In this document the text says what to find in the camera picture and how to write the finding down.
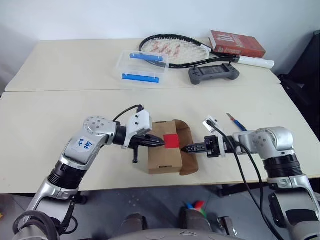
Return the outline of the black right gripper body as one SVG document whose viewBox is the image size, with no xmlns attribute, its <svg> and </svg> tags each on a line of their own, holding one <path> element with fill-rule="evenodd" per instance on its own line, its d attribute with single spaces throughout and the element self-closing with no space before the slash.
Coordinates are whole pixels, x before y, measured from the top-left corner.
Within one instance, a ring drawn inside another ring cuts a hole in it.
<svg viewBox="0 0 320 240">
<path fill-rule="evenodd" d="M 221 155 L 219 138 L 215 135 L 206 136 L 204 138 L 206 154 L 208 158 L 218 158 Z"/>
</svg>

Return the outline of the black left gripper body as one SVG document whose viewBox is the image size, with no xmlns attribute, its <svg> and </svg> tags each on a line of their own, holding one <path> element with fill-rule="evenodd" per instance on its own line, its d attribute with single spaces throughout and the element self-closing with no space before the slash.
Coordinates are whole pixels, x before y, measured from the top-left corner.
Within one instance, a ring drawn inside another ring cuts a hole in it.
<svg viewBox="0 0 320 240">
<path fill-rule="evenodd" d="M 132 137 L 129 143 L 129 148 L 133 149 L 133 163 L 138 162 L 138 148 L 139 146 L 147 147 L 148 142 L 150 140 L 150 135 L 149 134 L 144 134 L 144 135 L 135 135 Z"/>
</svg>

